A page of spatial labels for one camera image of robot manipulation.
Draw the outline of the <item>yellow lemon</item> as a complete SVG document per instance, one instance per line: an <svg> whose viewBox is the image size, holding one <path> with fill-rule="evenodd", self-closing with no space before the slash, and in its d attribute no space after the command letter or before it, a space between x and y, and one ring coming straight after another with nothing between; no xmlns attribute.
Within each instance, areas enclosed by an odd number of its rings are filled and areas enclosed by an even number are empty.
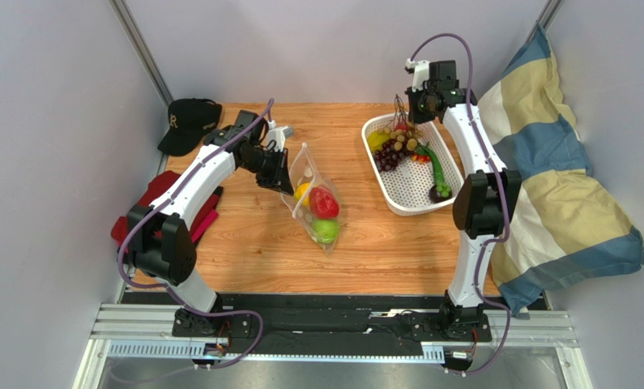
<svg viewBox="0 0 644 389"><path fill-rule="evenodd" d="M310 187L310 182L303 182L294 191L294 199L304 207L309 207L309 195L307 192Z"/></svg>

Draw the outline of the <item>tan longan bunch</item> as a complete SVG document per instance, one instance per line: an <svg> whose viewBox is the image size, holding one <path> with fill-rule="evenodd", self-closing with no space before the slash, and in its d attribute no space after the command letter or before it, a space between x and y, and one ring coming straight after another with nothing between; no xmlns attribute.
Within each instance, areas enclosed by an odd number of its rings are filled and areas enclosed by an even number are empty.
<svg viewBox="0 0 644 389"><path fill-rule="evenodd" d="M377 130L379 135L384 135L389 140L394 140L396 151L415 152L418 148L421 133L409 118L409 112L402 98L396 94L394 98L395 113L391 124Z"/></svg>

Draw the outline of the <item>clear polka-dot zip bag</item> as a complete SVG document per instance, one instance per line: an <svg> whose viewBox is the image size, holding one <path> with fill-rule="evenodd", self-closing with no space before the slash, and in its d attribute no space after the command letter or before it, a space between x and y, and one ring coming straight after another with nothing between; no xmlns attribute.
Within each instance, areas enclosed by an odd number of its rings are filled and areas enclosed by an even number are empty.
<svg viewBox="0 0 644 389"><path fill-rule="evenodd" d="M281 199L309 238L330 256L341 232L341 201L333 182L321 173L307 143L289 166L293 194Z"/></svg>

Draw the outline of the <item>red bell pepper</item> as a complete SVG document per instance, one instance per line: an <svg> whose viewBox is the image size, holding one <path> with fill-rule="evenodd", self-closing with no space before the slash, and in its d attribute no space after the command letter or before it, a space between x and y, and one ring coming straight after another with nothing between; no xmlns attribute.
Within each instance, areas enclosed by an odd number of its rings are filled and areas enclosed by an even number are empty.
<svg viewBox="0 0 644 389"><path fill-rule="evenodd" d="M310 191L309 208L318 219L334 219L340 211L335 196L324 186L315 186Z"/></svg>

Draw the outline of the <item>green apple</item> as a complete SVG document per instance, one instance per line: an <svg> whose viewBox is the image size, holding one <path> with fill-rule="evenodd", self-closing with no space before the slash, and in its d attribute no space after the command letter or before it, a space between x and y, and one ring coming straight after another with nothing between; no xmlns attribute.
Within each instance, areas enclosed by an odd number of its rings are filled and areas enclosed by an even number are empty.
<svg viewBox="0 0 644 389"><path fill-rule="evenodd" d="M311 228L313 238L319 244L331 244L339 235L340 226L336 219L315 219Z"/></svg>

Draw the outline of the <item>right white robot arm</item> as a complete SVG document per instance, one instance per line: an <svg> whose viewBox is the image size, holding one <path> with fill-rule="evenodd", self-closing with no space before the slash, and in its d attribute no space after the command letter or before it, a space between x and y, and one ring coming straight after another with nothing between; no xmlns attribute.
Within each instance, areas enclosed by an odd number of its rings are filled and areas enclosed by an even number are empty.
<svg viewBox="0 0 644 389"><path fill-rule="evenodd" d="M494 151L480 120L477 99L461 87L456 63L406 61L412 84L406 90L409 116L415 124L439 120L454 140L464 167L464 183L453 202L460 248L454 278L447 290L452 306L482 305L481 286L496 243L510 232L521 175Z"/></svg>

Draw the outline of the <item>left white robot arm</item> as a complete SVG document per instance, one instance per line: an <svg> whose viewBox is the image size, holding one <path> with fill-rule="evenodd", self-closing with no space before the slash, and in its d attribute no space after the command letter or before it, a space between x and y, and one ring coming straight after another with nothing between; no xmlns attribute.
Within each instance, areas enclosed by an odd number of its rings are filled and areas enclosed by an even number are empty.
<svg viewBox="0 0 644 389"><path fill-rule="evenodd" d="M221 184L238 169L261 188L292 195L286 141L291 126L242 110L234 124L211 130L188 169L147 206L128 212L130 231L121 245L129 265L157 280L177 301L199 314L214 314L218 293L196 270L190 229Z"/></svg>

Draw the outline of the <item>yellow-green starfruit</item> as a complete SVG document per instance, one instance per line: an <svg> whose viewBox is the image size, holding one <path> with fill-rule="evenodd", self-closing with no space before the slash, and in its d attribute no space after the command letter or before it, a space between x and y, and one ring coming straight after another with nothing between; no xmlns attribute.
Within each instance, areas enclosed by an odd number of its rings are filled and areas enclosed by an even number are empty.
<svg viewBox="0 0 644 389"><path fill-rule="evenodd" d="M375 131L368 135L367 144L371 152L381 151L383 145L390 140L390 136L383 131Z"/></svg>

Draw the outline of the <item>white perforated plastic basket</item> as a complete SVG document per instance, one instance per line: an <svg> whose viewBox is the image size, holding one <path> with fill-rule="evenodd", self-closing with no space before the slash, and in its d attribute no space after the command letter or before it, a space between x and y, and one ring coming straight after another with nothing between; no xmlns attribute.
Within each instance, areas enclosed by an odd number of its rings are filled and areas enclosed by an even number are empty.
<svg viewBox="0 0 644 389"><path fill-rule="evenodd" d="M463 175L437 125L427 122L419 124L417 129L424 134L421 142L436 154L452 195L439 203L429 199L429 188L433 185L433 167L430 162L420 163L408 157L389 172L382 172L376 165L372 165L388 208L398 216L418 216L450 207L464 183Z"/></svg>

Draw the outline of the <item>dark purple grape bunch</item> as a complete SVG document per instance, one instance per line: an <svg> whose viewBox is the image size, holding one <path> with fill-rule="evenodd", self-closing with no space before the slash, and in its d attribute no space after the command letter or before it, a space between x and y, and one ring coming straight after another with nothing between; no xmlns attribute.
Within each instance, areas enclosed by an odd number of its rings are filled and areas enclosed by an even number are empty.
<svg viewBox="0 0 644 389"><path fill-rule="evenodd" d="M411 154L412 152L407 149L404 143L389 139L377 151L372 152L372 158L377 170L381 173L396 170L399 163Z"/></svg>

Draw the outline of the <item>green chili pepper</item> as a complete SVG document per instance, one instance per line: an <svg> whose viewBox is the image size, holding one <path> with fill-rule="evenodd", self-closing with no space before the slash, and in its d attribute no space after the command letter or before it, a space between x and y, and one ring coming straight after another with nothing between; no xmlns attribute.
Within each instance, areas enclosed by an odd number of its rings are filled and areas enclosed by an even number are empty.
<svg viewBox="0 0 644 389"><path fill-rule="evenodd" d="M421 156L428 156L433 170L433 180L435 186L448 186L441 162L439 161L437 154L433 151L428 145L419 143L416 147L416 154Z"/></svg>

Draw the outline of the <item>dark mangosteen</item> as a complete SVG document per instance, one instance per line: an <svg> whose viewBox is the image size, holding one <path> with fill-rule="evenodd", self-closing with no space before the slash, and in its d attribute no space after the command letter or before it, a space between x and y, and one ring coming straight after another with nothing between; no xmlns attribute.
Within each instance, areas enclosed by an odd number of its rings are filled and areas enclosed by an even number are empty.
<svg viewBox="0 0 644 389"><path fill-rule="evenodd" d="M432 203L442 203L452 198L452 189L445 182L437 182L429 189L429 199Z"/></svg>

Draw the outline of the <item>black baseball cap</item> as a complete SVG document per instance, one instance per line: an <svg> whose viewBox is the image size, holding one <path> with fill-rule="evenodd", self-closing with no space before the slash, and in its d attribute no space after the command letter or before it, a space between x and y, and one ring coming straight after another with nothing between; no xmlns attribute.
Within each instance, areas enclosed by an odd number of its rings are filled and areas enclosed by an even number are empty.
<svg viewBox="0 0 644 389"><path fill-rule="evenodd" d="M168 131L157 149L168 156L185 156L219 125L223 106L211 99L183 98L168 106Z"/></svg>

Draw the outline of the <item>blue yellow checkered pillow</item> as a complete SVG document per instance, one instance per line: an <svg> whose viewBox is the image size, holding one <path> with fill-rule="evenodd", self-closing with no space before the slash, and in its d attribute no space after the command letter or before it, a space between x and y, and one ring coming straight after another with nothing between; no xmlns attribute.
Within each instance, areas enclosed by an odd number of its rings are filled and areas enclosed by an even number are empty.
<svg viewBox="0 0 644 389"><path fill-rule="evenodd" d="M490 260L493 281L514 315L545 291L643 268L642 234L594 178L542 27L478 107L501 164L522 176L510 237L494 246Z"/></svg>

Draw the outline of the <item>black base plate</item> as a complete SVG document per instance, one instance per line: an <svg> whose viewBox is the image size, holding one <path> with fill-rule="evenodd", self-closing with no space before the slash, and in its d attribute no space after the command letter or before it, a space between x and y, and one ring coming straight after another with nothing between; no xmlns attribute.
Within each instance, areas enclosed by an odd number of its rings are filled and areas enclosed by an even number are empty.
<svg viewBox="0 0 644 389"><path fill-rule="evenodd" d="M350 358L420 357L430 342L488 343L503 301L494 298L484 305L485 317L478 324L466 323L448 335L440 329L444 320L438 311L446 304L441 295L224 293L217 310L235 314L223 318L197 317L164 293L122 298L122 304L164 312L165 335L219 337L232 353L253 345L253 355Z"/></svg>

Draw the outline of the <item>aluminium frame rail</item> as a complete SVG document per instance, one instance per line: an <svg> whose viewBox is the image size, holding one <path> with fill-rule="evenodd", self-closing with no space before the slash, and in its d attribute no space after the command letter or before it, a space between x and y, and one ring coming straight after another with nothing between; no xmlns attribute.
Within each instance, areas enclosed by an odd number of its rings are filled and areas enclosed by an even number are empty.
<svg viewBox="0 0 644 389"><path fill-rule="evenodd" d="M536 311L507 318L488 310L483 322L458 339L437 329L435 310L369 308L257 308L204 329L176 306L104 304L74 385L95 388L111 357L184 359L204 364L246 361L416 363L467 377L489 372L508 356L530 373L552 353L552 373L568 388L589 388L591 379L567 313Z"/></svg>

